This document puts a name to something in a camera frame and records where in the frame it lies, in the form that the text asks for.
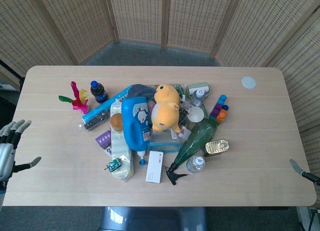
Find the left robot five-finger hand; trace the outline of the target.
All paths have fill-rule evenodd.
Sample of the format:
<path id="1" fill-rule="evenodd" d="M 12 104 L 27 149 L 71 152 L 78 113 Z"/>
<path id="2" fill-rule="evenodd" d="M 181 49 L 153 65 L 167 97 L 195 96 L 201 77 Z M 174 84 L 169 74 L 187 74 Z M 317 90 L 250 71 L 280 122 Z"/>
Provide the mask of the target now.
<path id="1" fill-rule="evenodd" d="M 36 166 L 41 156 L 33 161 L 17 165 L 15 161 L 16 149 L 23 132 L 31 125 L 32 121 L 21 119 L 12 121 L 0 129 L 0 194 L 7 191 L 8 181 L 13 173 L 31 169 Z"/>

